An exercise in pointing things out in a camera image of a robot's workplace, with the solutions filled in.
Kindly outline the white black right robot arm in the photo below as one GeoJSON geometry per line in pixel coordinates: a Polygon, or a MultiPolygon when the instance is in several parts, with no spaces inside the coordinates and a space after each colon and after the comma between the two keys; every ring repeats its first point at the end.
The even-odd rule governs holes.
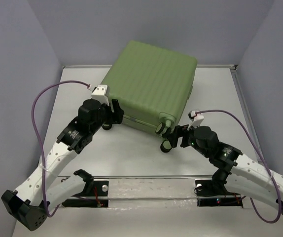
{"type": "Polygon", "coordinates": [[[261,201],[281,211],[283,216],[283,175],[249,158],[239,149],[219,141],[208,126],[188,129],[177,126],[170,134],[164,134],[172,148],[192,147],[217,168],[212,179],[202,185],[198,195],[212,197],[226,193],[239,193],[261,201]]]}

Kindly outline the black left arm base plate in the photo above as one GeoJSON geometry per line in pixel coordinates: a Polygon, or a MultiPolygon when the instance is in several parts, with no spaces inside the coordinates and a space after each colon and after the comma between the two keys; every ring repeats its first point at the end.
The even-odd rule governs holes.
{"type": "Polygon", "coordinates": [[[107,208],[108,207],[107,180],[96,180],[91,185],[86,185],[83,191],[65,200],[62,207],[73,208],[107,208]]]}

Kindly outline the green suitcase wheel front left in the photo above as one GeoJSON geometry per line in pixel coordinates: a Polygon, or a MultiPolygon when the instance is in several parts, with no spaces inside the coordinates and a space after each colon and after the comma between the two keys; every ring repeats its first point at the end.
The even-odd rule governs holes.
{"type": "Polygon", "coordinates": [[[112,129],[112,125],[111,124],[104,124],[102,126],[102,129],[108,131],[108,130],[112,129]]]}

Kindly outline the green suitcase wheel lid upper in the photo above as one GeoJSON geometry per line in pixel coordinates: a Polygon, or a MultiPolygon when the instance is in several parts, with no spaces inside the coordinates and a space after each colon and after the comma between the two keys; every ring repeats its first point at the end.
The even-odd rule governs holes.
{"type": "Polygon", "coordinates": [[[169,153],[172,150],[172,146],[168,140],[164,140],[160,145],[160,150],[163,153],[169,153]]]}

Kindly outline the green suitcase wheel lid lower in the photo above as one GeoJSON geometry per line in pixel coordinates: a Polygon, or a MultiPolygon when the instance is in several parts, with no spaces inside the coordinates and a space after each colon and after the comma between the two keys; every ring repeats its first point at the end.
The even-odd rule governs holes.
{"type": "Polygon", "coordinates": [[[165,122],[161,122],[158,126],[157,126],[157,128],[156,128],[156,130],[155,130],[155,133],[157,134],[157,135],[162,135],[162,134],[164,134],[170,127],[171,127],[171,121],[170,120],[166,120],[165,122]]]}

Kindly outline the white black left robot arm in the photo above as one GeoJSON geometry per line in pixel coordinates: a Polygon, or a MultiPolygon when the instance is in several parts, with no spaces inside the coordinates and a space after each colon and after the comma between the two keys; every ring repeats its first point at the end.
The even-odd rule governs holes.
{"type": "Polygon", "coordinates": [[[38,229],[54,213],[56,207],[74,195],[87,195],[94,177],[83,169],[67,180],[52,186],[61,171],[92,142],[94,134],[105,124],[121,124],[124,111],[118,100],[111,104],[88,99],[78,115],[63,129],[41,164],[16,189],[6,190],[1,200],[7,212],[29,231],[38,229]]]}

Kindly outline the green suitcase blue lining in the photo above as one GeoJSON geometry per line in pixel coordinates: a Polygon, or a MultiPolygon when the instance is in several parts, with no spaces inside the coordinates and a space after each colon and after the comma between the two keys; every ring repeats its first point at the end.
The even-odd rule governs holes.
{"type": "Polygon", "coordinates": [[[157,126],[170,120],[171,131],[191,95],[197,63],[193,56],[131,40],[102,84],[124,111],[124,125],[156,134],[157,126]]]}

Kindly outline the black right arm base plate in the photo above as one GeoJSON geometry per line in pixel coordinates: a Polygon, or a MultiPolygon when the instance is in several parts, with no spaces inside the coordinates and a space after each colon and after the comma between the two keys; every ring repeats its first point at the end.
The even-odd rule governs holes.
{"type": "Polygon", "coordinates": [[[193,193],[197,197],[198,207],[243,207],[240,194],[231,193],[210,179],[196,181],[193,193]]]}

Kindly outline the green suitcase wheel lid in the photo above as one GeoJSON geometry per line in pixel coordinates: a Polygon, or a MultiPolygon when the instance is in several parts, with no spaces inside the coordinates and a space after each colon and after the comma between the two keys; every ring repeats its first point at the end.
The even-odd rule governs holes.
{"type": "Polygon", "coordinates": [[[161,122],[158,126],[157,126],[157,128],[156,128],[156,130],[155,130],[155,133],[157,134],[157,135],[162,135],[162,134],[164,134],[170,127],[171,127],[171,121],[170,120],[166,120],[165,122],[161,122]]]}
{"type": "Polygon", "coordinates": [[[172,150],[172,146],[168,140],[164,140],[160,145],[160,150],[163,153],[169,153],[172,150]]]}

